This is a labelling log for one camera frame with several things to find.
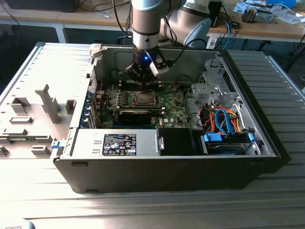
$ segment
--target power supply label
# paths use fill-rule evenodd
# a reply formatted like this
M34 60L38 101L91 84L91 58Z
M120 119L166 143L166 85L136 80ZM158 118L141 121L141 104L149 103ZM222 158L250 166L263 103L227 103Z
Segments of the power supply label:
M103 145L104 156L136 156L136 135L105 135Z

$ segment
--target black cable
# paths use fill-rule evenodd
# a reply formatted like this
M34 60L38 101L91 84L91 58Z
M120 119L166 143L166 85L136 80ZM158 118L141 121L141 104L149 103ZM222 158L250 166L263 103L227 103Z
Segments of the black cable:
M176 63L176 62L180 59L180 57L182 56L183 52L188 48L188 46L189 46L191 43L196 42L196 41L201 41L201 42L203 42L203 43L205 44L205 47L207 46L207 43L206 43L205 40L203 40L203 39L201 39L201 38L193 39L193 40L191 40L190 42L188 42L188 43L185 45L185 47L181 50L180 54L179 54L178 57L173 61L173 63Z
M83 0L82 2L80 2L80 8L81 8L82 10L84 10L84 11L87 11L87 12L93 12L93 13L94 13L94 12L101 12L101 11L113 9L113 7L109 7L109 8L107 8L107 9L102 9L102 10L87 10L87 9L85 9L84 7L81 6L81 4L84 3L85 1L87 1L87 0ZM123 4L117 5L116 7L118 7L118 6L123 6L123 5L126 5L126 4L129 4L129 2L126 2L126 3L123 3Z
M227 21L228 21L228 23L231 24L231 23L232 23L232 19L231 19L231 17L228 15L227 10L225 9L225 7L224 7L223 5L222 5L221 7L224 9L225 15L227 16Z
M4 8L4 10L9 14L9 16L10 16L18 25L20 25L19 22L17 22L16 19L14 19L14 17L6 10L6 8L4 7L2 1L1 1L1 5L2 5L2 7Z
M18 24L18 25L20 25L19 24L19 22L6 10L6 8L4 7L4 5L3 5L3 2L2 2L2 0L0 0L1 1L1 5L2 5L2 7L4 8L4 10L9 14L9 16ZM24 31L27 35L29 35L32 39L34 39L33 37L32 37L32 35L31 34L29 34L28 32L26 32L26 31Z
M3 81L3 79L1 78L1 76L0 76L0 82L2 82L2 83L5 84L5 85L8 85L6 82Z
M192 80L192 79L190 78L190 76L188 76L188 75L186 75L186 74L179 74L179 75L177 75L176 78L175 78L175 82L177 81L177 79L178 79L180 76L184 76L184 77L188 78L192 83L196 83L194 80Z
M224 39L224 37L225 37L225 35L228 33L228 31L229 31L229 29L227 28L227 31L225 32L225 34L223 35L223 37L221 38L221 40L219 41L219 43L216 45L216 47L215 47L215 49L217 49L217 47L220 45L220 48L221 48L221 46L222 46L222 42L223 42L223 39Z
M295 48L293 45L291 46L291 44L289 44L287 42L284 42L284 44L288 47L288 49L292 50L293 52L295 51Z
M164 17L164 22L165 22L166 26L168 27L168 29L170 31L173 43L176 43L177 40L178 40L178 37L177 37L176 33L174 32L174 30L171 28L170 23L168 22L166 17Z
M114 1L115 1L115 0L112 0L112 5L113 5L113 10L114 10L114 15L115 15L116 21L118 22L121 31L122 31L125 35L127 35L127 33L124 31L124 29L123 29L122 26L121 26L121 23L120 23L120 20L119 20L119 17L118 17L118 12L116 11L116 6L115 6L115 2L114 2Z

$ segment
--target metal grooved surface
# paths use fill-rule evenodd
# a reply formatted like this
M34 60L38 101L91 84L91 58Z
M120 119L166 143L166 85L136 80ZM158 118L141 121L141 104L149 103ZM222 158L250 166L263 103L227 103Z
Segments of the metal grooved surface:
M262 52L230 51L287 151L305 152L305 100Z
M262 53L250 55L260 61L251 63L242 57L238 66L250 66L253 71L258 69L255 66L267 66L274 72L267 59L255 58L262 57ZM260 83L256 77L248 81L255 94L270 94L271 90L283 88L279 94L289 95L290 86L284 78L275 83ZM304 132L302 125L293 124L295 116L302 117L298 111L302 111L304 103L268 96L261 97L259 102L270 119L276 121L277 132L282 135L292 160L275 174L259 177L243 190L77 194L49 159L8 159L0 160L1 217L7 213L31 219L37 229L305 228Z

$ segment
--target yellow wire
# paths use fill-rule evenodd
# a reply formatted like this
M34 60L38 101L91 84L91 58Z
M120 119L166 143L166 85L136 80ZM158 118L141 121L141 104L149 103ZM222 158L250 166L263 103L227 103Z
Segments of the yellow wire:
M242 131L240 130L240 127L239 127L239 119L236 119L236 122L237 122L237 129L241 133Z
M234 116L236 116L236 114L234 114L232 111L227 111L227 113L233 114Z

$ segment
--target power cable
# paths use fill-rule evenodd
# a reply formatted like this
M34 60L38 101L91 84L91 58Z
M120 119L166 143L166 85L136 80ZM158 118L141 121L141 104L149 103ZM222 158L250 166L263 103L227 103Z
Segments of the power cable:
M118 12L116 11L115 0L112 0L112 5L113 5L113 10L114 10L114 15L115 15L116 21L118 22L121 31L127 36L127 33L124 31L124 29L122 28L121 23L120 23L120 20L118 17Z
M176 63L176 62L180 59L180 57L182 56L183 52L188 48L188 46L189 46L191 43L196 42L196 41L201 41L201 42L203 42L203 43L205 44L205 46L207 46L207 43L206 43L206 41L205 41L204 39L201 39L201 38L193 39L193 40L191 40L190 42L188 42L188 43L185 45L185 47L181 50L180 54L179 54L178 57L173 61L173 63Z
M88 10L88 9L85 9L83 6L82 6L82 4L84 3L84 2L86 2L87 0L83 0L83 1L81 1L80 2L80 8L82 9L82 10L84 10L84 11L87 11L87 12L101 12L101 11L106 11L106 10L111 10L111 9L113 9L113 6L112 7L109 7L109 8L106 8L106 9L102 9L102 10L94 10L97 6L100 6L100 5L104 5L105 3L100 3L100 4L97 4L97 5L94 5L93 6L93 8L92 8L92 10ZM126 3L123 3L123 4L120 4L120 5L117 5L116 7L118 7L118 6L124 6L124 5L126 5L126 4L129 4L129 2L126 2Z

